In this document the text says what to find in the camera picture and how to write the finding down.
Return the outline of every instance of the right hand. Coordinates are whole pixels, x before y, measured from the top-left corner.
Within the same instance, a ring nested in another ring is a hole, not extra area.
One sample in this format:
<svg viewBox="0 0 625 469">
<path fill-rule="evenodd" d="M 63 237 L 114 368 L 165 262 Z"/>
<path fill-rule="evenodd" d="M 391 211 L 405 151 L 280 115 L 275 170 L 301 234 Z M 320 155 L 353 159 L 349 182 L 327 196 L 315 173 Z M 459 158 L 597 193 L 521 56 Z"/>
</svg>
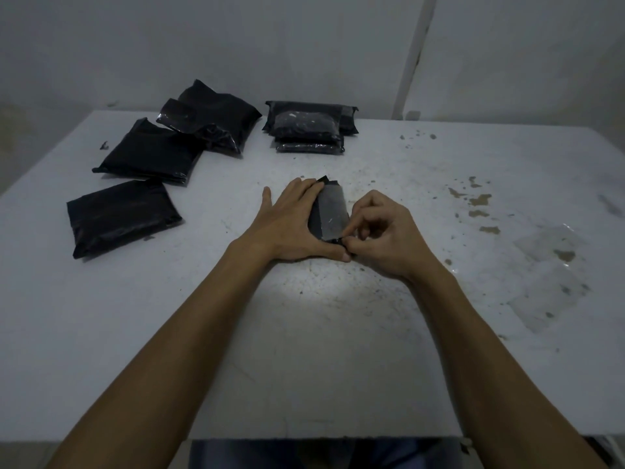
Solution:
<svg viewBox="0 0 625 469">
<path fill-rule="evenodd" d="M 358 237 L 352 236 L 356 231 Z M 372 260 L 390 275 L 420 281 L 442 268 L 410 211 L 378 191 L 369 191 L 354 204 L 342 235 L 350 253 Z"/>
</svg>

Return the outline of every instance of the left hand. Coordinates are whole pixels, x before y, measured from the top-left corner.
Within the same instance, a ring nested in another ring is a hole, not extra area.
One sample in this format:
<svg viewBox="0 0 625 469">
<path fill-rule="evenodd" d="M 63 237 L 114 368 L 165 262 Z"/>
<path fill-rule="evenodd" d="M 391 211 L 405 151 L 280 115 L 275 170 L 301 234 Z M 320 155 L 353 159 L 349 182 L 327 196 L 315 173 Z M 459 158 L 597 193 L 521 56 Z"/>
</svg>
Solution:
<svg viewBox="0 0 625 469">
<path fill-rule="evenodd" d="M 349 254 L 340 245 L 318 240 L 308 230 L 308 216 L 324 184 L 315 179 L 293 179 L 271 203 L 271 190 L 262 190 L 261 209 L 238 242 L 259 249 L 269 260 L 299 260 L 322 256 L 348 262 Z"/>
</svg>

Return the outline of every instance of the stack of packages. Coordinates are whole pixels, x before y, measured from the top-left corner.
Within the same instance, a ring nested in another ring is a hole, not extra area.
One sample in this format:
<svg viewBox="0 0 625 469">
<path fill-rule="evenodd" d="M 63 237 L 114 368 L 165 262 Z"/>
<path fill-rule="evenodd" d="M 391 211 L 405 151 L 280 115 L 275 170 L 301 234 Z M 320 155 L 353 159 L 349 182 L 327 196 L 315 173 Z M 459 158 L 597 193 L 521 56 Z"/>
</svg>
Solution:
<svg viewBox="0 0 625 469">
<path fill-rule="evenodd" d="M 262 128 L 276 139 L 278 152 L 341 154 L 344 136 L 354 135 L 357 107 L 306 102 L 268 101 Z"/>
<path fill-rule="evenodd" d="M 178 100 L 169 99 L 156 119 L 135 122 L 122 141 L 94 168 L 131 180 L 67 203 L 74 232 L 74 258 L 95 256 L 182 222 L 162 181 L 187 184 L 203 150 L 241 154 L 261 114 L 229 93 L 199 80 Z"/>
</svg>

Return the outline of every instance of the table surface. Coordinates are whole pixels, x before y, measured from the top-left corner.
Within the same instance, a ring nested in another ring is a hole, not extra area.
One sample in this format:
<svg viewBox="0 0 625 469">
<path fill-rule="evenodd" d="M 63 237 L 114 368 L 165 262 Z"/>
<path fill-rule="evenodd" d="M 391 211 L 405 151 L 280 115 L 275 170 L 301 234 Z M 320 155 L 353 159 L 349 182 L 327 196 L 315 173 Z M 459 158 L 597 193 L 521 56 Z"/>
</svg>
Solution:
<svg viewBox="0 0 625 469">
<path fill-rule="evenodd" d="M 66 202 L 125 181 L 90 169 L 143 116 L 93 112 L 0 197 L 0 440 L 62 439 L 251 223 L 262 187 L 324 174 L 349 208 L 370 189 L 408 206 L 565 417 L 625 432 L 625 156 L 597 133 L 360 120 L 335 157 L 277 154 L 259 121 L 243 159 L 205 152 L 188 187 L 167 186 L 182 226 L 74 260 Z M 551 250 L 561 234 L 572 261 Z M 317 259 L 261 283 L 190 437 L 460 433 L 406 287 Z"/>
</svg>

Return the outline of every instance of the black plastic bag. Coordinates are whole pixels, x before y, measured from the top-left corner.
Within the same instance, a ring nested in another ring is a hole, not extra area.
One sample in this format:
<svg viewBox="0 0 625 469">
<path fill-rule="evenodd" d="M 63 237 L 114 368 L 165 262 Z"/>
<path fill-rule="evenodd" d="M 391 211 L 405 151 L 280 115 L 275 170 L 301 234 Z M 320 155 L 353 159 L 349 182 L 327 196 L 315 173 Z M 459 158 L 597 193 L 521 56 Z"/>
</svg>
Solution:
<svg viewBox="0 0 625 469">
<path fill-rule="evenodd" d="M 203 150 L 203 141 L 160 128 L 142 118 L 102 164 L 91 171 L 186 184 Z"/>
<path fill-rule="evenodd" d="M 267 122 L 262 127 L 263 131 L 271 132 L 276 115 L 287 110 L 297 110 L 300 112 L 333 112 L 338 105 L 334 104 L 314 104 L 310 102 L 286 102 L 286 101 L 267 101 L 270 107 L 267 115 Z M 340 106 L 340 133 L 344 135 L 355 135 L 358 130 L 354 125 L 354 114 L 358 111 L 358 107 L 349 107 L 347 105 Z"/>
<path fill-rule="evenodd" d="M 178 100 L 165 103 L 156 122 L 204 140 L 207 149 L 241 154 L 261 116 L 246 101 L 230 93 L 216 93 L 196 80 Z"/>
<path fill-rule="evenodd" d="M 286 110 L 278 113 L 270 130 L 276 138 L 320 142 L 340 141 L 340 109 L 334 114 Z"/>
<path fill-rule="evenodd" d="M 345 152 L 343 136 L 338 141 L 302 141 L 294 138 L 276 139 L 276 151 L 278 153 L 318 153 L 318 154 L 342 154 Z"/>
<path fill-rule="evenodd" d="M 317 182 L 323 182 L 325 186 L 312 204 L 308 229 L 319 240 L 342 245 L 342 232 L 349 224 L 343 188 L 338 181 L 328 180 L 327 176 Z"/>
<path fill-rule="evenodd" d="M 74 258 L 97 255 L 165 230 L 182 217 L 158 179 L 130 180 L 67 203 Z"/>
</svg>

